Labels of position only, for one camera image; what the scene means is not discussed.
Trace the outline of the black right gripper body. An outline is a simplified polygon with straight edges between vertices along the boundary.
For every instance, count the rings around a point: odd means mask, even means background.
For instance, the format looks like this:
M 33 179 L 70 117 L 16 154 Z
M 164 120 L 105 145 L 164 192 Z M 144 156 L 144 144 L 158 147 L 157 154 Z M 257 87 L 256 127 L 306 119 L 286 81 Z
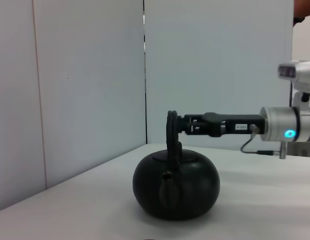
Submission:
M 250 126 L 255 125 L 259 132 L 264 134 L 266 120 L 258 114 L 218 114 L 207 112 L 203 115 L 206 125 L 205 133 L 210 137 L 221 137 L 222 135 L 249 135 Z

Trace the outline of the black round teapot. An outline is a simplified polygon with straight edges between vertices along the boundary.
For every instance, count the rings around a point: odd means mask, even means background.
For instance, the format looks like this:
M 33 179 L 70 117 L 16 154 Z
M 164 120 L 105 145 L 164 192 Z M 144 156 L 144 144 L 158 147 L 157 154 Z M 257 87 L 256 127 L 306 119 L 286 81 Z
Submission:
M 207 213 L 220 193 L 220 176 L 206 156 L 182 147 L 178 114 L 166 119 L 166 149 L 145 156 L 137 165 L 132 189 L 138 204 L 163 220 L 189 220 Z

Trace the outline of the dark object behind panel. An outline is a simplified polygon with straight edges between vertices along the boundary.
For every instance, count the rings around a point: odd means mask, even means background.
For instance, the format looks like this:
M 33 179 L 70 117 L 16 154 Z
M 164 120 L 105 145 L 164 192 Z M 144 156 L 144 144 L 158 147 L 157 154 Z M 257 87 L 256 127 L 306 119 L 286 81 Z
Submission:
M 294 0 L 293 3 L 293 26 L 295 26 L 310 16 L 310 0 Z

